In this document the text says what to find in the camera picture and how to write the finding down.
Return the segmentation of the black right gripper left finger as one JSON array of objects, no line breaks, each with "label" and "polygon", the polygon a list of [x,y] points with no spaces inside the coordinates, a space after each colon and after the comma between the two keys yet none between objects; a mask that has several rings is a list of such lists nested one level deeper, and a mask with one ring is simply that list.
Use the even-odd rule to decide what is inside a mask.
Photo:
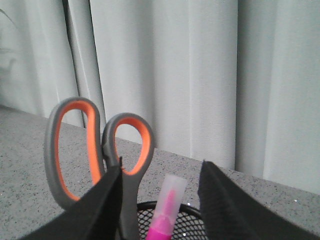
[{"label": "black right gripper left finger", "polygon": [[58,217],[24,236],[25,240],[120,240],[123,181],[122,159],[109,159],[107,172],[83,197],[68,196],[58,167],[45,164],[49,189],[65,210]]}]

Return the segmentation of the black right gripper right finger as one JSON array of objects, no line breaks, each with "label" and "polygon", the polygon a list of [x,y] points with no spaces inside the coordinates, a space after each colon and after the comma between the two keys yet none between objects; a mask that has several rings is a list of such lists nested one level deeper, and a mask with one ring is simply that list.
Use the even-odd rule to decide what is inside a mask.
[{"label": "black right gripper right finger", "polygon": [[199,211],[210,240],[319,239],[267,209],[213,162],[202,162],[198,196]]}]

